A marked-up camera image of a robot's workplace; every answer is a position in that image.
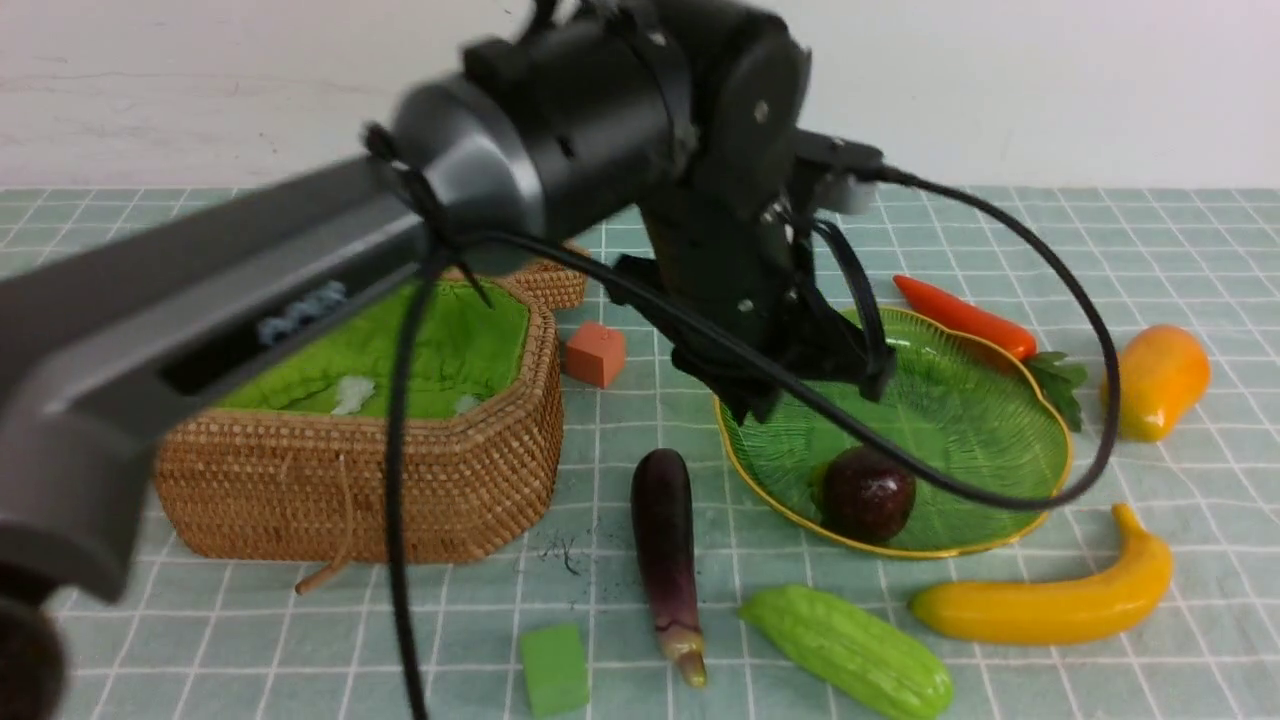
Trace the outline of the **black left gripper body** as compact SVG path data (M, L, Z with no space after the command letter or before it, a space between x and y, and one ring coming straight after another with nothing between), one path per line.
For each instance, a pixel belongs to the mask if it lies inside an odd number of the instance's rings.
M820 295L808 245L794 246L783 222L742 219L685 190L652 195L637 206L653 259L623 255L614 269L717 324L790 374L836 380L870 397L870 341ZM782 391L723 345L689 331L634 292L609 286L673 346L672 363L707 386L736 423L765 421Z

